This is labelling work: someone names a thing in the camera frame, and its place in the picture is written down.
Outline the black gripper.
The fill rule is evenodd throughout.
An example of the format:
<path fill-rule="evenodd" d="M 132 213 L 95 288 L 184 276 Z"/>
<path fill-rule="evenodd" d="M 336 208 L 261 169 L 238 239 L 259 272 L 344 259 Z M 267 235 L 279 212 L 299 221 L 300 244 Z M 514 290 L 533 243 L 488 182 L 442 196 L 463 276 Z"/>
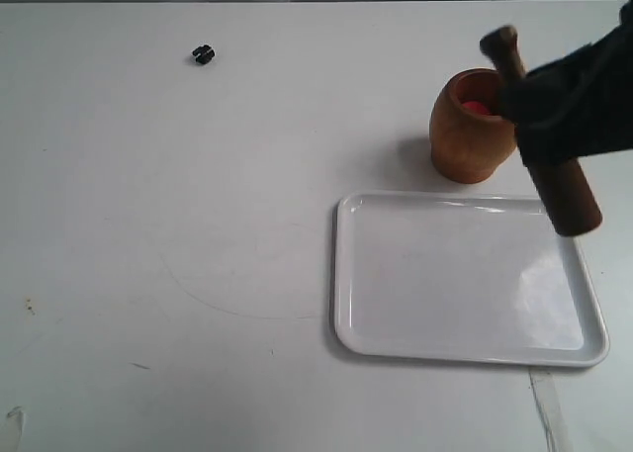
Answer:
<path fill-rule="evenodd" d="M 601 40 L 530 71 L 500 92 L 526 165 L 632 148 L 632 3 Z"/>

